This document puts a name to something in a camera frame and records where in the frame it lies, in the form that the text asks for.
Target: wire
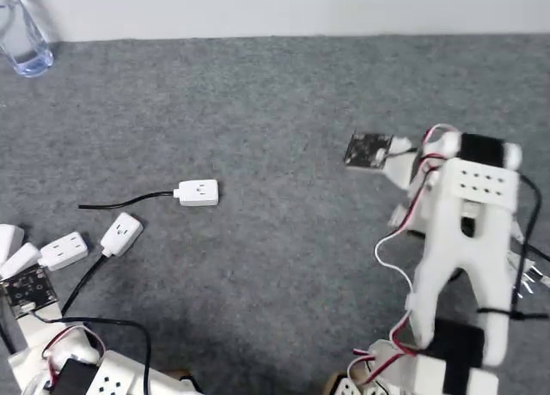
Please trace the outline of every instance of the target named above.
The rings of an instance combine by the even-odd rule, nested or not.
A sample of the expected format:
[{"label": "wire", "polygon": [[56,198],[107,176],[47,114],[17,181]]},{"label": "wire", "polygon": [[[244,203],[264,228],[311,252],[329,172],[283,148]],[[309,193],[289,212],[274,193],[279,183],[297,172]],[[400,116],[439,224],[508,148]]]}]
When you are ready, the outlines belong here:
[{"label": "wire", "polygon": [[88,209],[88,210],[110,210],[110,209],[119,209],[124,208],[125,206],[130,206],[131,204],[136,204],[145,199],[150,198],[159,198],[161,196],[173,196],[173,191],[154,191],[153,193],[147,193],[146,195],[138,196],[133,199],[122,202],[121,204],[79,204],[78,209]]},{"label": "wire", "polygon": [[97,335],[95,332],[93,332],[91,329],[89,329],[85,325],[73,325],[69,326],[68,328],[63,329],[60,333],[58,333],[53,339],[44,347],[42,350],[42,358],[46,359],[48,356],[46,356],[46,351],[51,350],[57,343],[65,339],[69,334],[73,331],[82,330],[91,335],[95,341],[101,346],[101,355],[105,355],[107,352],[107,346],[103,342],[103,340]]},{"label": "wire", "polygon": [[[364,365],[365,365],[365,366],[367,367],[367,369],[369,370],[369,374],[372,373],[372,369],[370,369],[369,361],[366,361],[366,362],[364,363]],[[380,387],[380,389],[382,389],[382,390],[386,393],[386,395],[389,395],[389,391],[388,391],[384,386],[382,386],[382,385],[380,384],[380,382],[378,382],[377,380],[375,380],[375,383]]]},{"label": "wire", "polygon": [[541,207],[542,207],[542,193],[541,193],[541,190],[535,184],[535,182],[533,182],[530,178],[528,178],[524,174],[520,174],[520,180],[525,185],[527,185],[531,189],[531,191],[533,191],[533,194],[535,195],[535,206],[531,211],[531,216],[529,217],[527,228],[525,229],[525,237],[522,243],[522,250],[520,251],[520,259],[519,259],[519,265],[517,268],[516,281],[514,283],[514,289],[512,291],[512,296],[511,296],[510,311],[506,311],[504,309],[491,308],[491,307],[482,307],[478,309],[477,312],[478,313],[500,313],[500,314],[509,316],[510,319],[513,319],[513,320],[549,319],[549,316],[547,313],[522,313],[517,310],[517,305],[519,303],[519,298],[520,298],[519,296],[520,288],[522,286],[523,272],[525,270],[525,260],[527,259],[527,253],[529,251],[529,241],[535,229],[536,221],[539,217],[539,214],[541,212]]},{"label": "wire", "polygon": [[434,131],[437,129],[445,129],[446,131],[458,131],[453,125],[447,125],[445,123],[438,123],[435,126],[432,126],[426,131],[424,137],[422,137],[422,146],[424,146],[430,140],[430,137],[433,135]]},{"label": "wire", "polygon": [[86,272],[86,274],[82,277],[80,282],[77,284],[77,286],[73,289],[72,293],[69,296],[69,299],[65,304],[63,305],[63,309],[61,309],[61,314],[65,315],[72,303],[75,301],[78,294],[80,294],[80,291],[82,288],[86,285],[86,283],[89,282],[89,280],[92,278],[92,276],[108,261],[108,257],[105,255],[101,255],[99,259],[92,265],[91,268]]},{"label": "wire", "polygon": [[410,148],[410,149],[407,149],[407,150],[404,150],[402,152],[398,152],[398,153],[388,153],[386,155],[386,159],[391,159],[393,157],[399,157],[399,156],[403,156],[403,155],[409,155],[411,153],[416,153],[420,148]]},{"label": "wire", "polygon": [[430,173],[433,172],[434,170],[435,170],[435,168],[431,167],[430,170],[428,170],[428,172],[426,172],[426,174],[424,176],[424,179],[423,179],[422,183],[420,184],[420,187],[419,187],[418,191],[416,192],[416,194],[414,195],[414,198],[411,201],[411,205],[409,207],[409,210],[405,214],[405,217],[403,218],[403,221],[401,221],[401,223],[397,227],[397,229],[395,229],[394,232],[392,232],[392,233],[384,236],[383,238],[381,238],[376,243],[375,248],[374,248],[374,256],[375,256],[376,261],[385,268],[388,268],[388,269],[391,269],[391,270],[396,270],[397,272],[399,272],[405,278],[406,283],[408,284],[410,292],[413,291],[413,286],[412,286],[413,283],[411,282],[411,279],[409,278],[409,276],[399,266],[397,266],[395,264],[388,264],[388,263],[384,262],[382,260],[382,258],[380,258],[379,250],[380,250],[380,247],[384,243],[386,243],[388,240],[393,239],[394,237],[398,236],[399,234],[401,234],[405,231],[406,225],[409,223],[409,220],[413,216],[413,212],[415,211],[416,206],[419,202],[420,195],[422,194],[422,191],[424,190],[426,180],[428,179],[428,176],[430,175]]},{"label": "wire", "polygon": [[374,361],[376,359],[375,356],[372,356],[372,355],[364,355],[364,356],[359,356],[358,358],[355,358],[353,361],[350,362],[350,364],[347,366],[347,369],[346,369],[346,373],[347,373],[347,377],[348,379],[353,382],[354,384],[356,383],[355,380],[353,380],[353,378],[351,377],[351,369],[353,367],[355,367],[358,363],[361,363],[361,362],[368,362],[368,361]]},{"label": "wire", "polygon": [[134,322],[133,320],[120,320],[120,319],[107,319],[107,318],[87,318],[87,317],[67,317],[59,319],[44,319],[37,315],[35,312],[31,313],[36,319],[44,322],[45,324],[57,324],[72,323],[72,322],[89,322],[90,324],[104,324],[104,325],[120,325],[120,326],[132,326],[139,329],[145,337],[145,362],[144,362],[144,395],[149,395],[149,371],[151,366],[151,336],[145,326]]},{"label": "wire", "polygon": [[392,330],[389,332],[389,340],[394,343],[394,345],[401,350],[406,355],[410,356],[416,356],[416,352],[413,350],[408,349],[403,343],[399,342],[397,338],[395,337],[395,334],[399,331],[402,331],[403,328],[406,326],[406,322],[409,320],[409,316],[411,316],[411,311],[406,311],[403,317],[400,319],[400,321],[395,324],[395,326],[392,328]]},{"label": "wire", "polygon": [[387,361],[385,361],[380,367],[375,369],[374,372],[372,372],[369,375],[369,378],[365,382],[362,382],[359,384],[360,386],[364,386],[372,382],[378,375],[380,375],[382,372],[384,372],[386,369],[388,369],[395,361],[397,361],[399,358],[404,356],[405,354],[395,354],[391,358],[389,358]]},{"label": "wire", "polygon": [[525,259],[527,258],[527,253],[529,251],[529,241],[531,240],[531,235],[535,229],[536,221],[539,218],[542,207],[542,193],[537,185],[524,174],[520,174],[521,181],[527,185],[535,195],[535,206],[531,212],[531,217],[527,223],[527,228],[525,229],[525,239],[522,243],[522,250],[520,252],[519,266],[517,268],[516,283],[514,286],[514,291],[512,292],[511,300],[511,311],[514,313],[517,310],[517,303],[519,302],[519,291],[522,287],[522,277],[523,271],[525,270]]},{"label": "wire", "polygon": [[3,329],[3,327],[0,325],[0,337],[3,340],[3,344],[6,345],[6,349],[8,350],[10,355],[14,355],[17,353],[15,350],[14,344],[11,342],[11,339],[9,338],[6,331]]},{"label": "wire", "polygon": [[541,249],[539,249],[536,246],[531,245],[530,243],[527,245],[527,247],[529,248],[529,250],[532,253],[537,255],[539,258],[543,258],[544,260],[546,260],[547,262],[550,263],[550,256],[546,255]]},{"label": "wire", "polygon": [[[435,154],[429,154],[429,155],[423,157],[420,160],[419,171],[422,170],[422,166],[429,159],[432,159],[434,155]],[[394,232],[392,232],[391,234],[388,234],[387,236],[380,239],[376,243],[375,248],[374,248],[374,256],[375,256],[376,261],[380,265],[382,265],[383,267],[391,269],[391,270],[395,270],[398,273],[400,273],[406,280],[406,283],[409,287],[409,293],[410,294],[413,291],[413,286],[412,286],[413,282],[411,282],[411,278],[399,266],[397,266],[395,264],[388,264],[388,263],[384,262],[382,260],[382,258],[380,258],[379,249],[385,242],[387,242],[388,240],[393,239],[394,237],[398,236],[399,234],[403,233],[406,230],[406,225],[409,223],[411,217],[413,216],[413,213],[414,213],[414,211],[415,211],[415,209],[416,209],[416,207],[419,203],[420,196],[422,195],[422,192],[424,191],[425,183],[428,180],[428,176],[430,175],[431,172],[433,172],[437,169],[438,169],[438,167],[430,167],[430,169],[426,172],[422,182],[420,183],[419,189],[417,190],[416,194],[414,195],[414,198],[411,201],[411,205],[409,206],[409,210],[405,214],[405,217],[403,218],[403,221],[401,221],[401,224],[397,227],[397,229],[395,229]],[[399,322],[397,322],[397,324],[395,324],[395,326],[391,329],[391,331],[389,333],[389,340],[392,341],[394,343],[394,345],[402,351],[403,354],[407,354],[407,355],[410,355],[410,356],[415,356],[416,353],[414,351],[412,351],[412,350],[408,349],[407,347],[405,347],[402,343],[400,343],[395,338],[395,333],[397,333],[398,331],[402,330],[405,327],[406,322],[408,321],[410,314],[411,314],[411,311],[406,311],[406,313],[399,320]]]}]

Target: white plug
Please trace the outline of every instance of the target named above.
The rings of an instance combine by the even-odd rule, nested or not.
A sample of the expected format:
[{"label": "white plug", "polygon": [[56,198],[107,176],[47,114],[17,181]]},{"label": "white plug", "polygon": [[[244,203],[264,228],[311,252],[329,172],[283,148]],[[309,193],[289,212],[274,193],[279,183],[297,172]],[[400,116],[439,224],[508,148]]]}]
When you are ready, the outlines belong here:
[{"label": "white plug", "polygon": [[17,226],[0,225],[0,265],[21,247],[24,234]]},{"label": "white plug", "polygon": [[38,262],[40,251],[32,243],[26,243],[0,268],[0,277],[7,279]]},{"label": "white plug", "polygon": [[103,255],[123,255],[144,230],[138,219],[122,212],[101,239]]},{"label": "white plug", "polygon": [[59,270],[74,264],[88,256],[88,247],[78,232],[67,234],[40,249],[42,257],[38,259],[41,266],[49,270]]},{"label": "white plug", "polygon": [[187,180],[174,189],[174,197],[182,206],[216,206],[218,202],[217,180]]}]

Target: water bottle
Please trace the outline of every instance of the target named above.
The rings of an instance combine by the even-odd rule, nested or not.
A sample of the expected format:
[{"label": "water bottle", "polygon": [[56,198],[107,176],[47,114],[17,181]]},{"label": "water bottle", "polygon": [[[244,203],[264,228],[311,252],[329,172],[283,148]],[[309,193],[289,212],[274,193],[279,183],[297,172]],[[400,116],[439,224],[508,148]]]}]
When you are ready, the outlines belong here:
[{"label": "water bottle", "polygon": [[53,64],[52,51],[21,0],[0,0],[0,50],[21,76],[39,76]]}]

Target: circuit board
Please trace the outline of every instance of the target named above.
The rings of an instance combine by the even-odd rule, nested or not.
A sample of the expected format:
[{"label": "circuit board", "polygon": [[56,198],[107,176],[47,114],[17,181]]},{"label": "circuit board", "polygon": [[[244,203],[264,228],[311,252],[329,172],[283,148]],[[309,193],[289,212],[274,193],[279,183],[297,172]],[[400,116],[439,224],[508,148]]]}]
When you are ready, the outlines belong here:
[{"label": "circuit board", "polygon": [[354,133],[344,156],[348,167],[380,171],[386,164],[394,135]]},{"label": "circuit board", "polygon": [[37,264],[2,281],[2,288],[16,319],[58,301],[46,271]]}]

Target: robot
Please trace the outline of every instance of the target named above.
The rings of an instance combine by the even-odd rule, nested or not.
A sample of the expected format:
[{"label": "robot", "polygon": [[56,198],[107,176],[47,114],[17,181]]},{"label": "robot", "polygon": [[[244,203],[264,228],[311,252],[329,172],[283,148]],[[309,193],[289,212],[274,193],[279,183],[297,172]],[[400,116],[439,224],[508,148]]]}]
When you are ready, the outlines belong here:
[{"label": "robot", "polygon": [[[443,134],[432,141],[437,131]],[[397,207],[390,221],[395,229],[376,244],[374,255],[406,279],[410,293],[389,340],[366,351],[355,349],[359,357],[347,374],[333,377],[326,393],[497,395],[498,378],[486,368],[504,359],[510,319],[529,317],[516,310],[518,286],[528,288],[527,272],[535,270],[524,251],[521,257],[510,252],[510,237],[519,230],[519,184],[525,179],[532,183],[518,172],[520,147],[436,125],[418,148],[403,137],[356,133],[344,161],[348,167],[383,173],[407,191],[409,205]],[[425,238],[413,281],[379,254],[382,244],[405,231]],[[472,283],[480,308],[476,326],[436,319],[437,297],[449,279],[461,274],[458,270]],[[407,322],[415,348],[396,338]]]},{"label": "robot", "polygon": [[[432,142],[438,130],[444,133]],[[345,164],[385,174],[410,199],[396,208],[394,231],[374,248],[376,260],[397,270],[410,293],[389,340],[355,349],[358,358],[329,382],[327,395],[497,395],[498,378],[486,368],[503,361],[510,320],[529,317],[516,304],[522,282],[536,270],[525,258],[536,214],[524,237],[515,220],[520,181],[532,184],[517,171],[521,161],[516,144],[449,125],[430,128],[418,148],[407,138],[352,137]],[[412,281],[380,256],[381,246],[405,231],[425,237]],[[524,238],[521,256],[509,250],[512,236]],[[437,297],[458,269],[468,274],[480,307],[476,326],[436,319]],[[9,358],[23,395],[200,394],[192,377],[177,380],[150,368],[146,331],[147,358],[139,363],[106,350],[86,326],[90,319],[62,318],[38,265],[4,281],[3,292],[28,346]],[[131,321],[101,322],[139,328]],[[397,338],[407,323],[414,347]]]}]

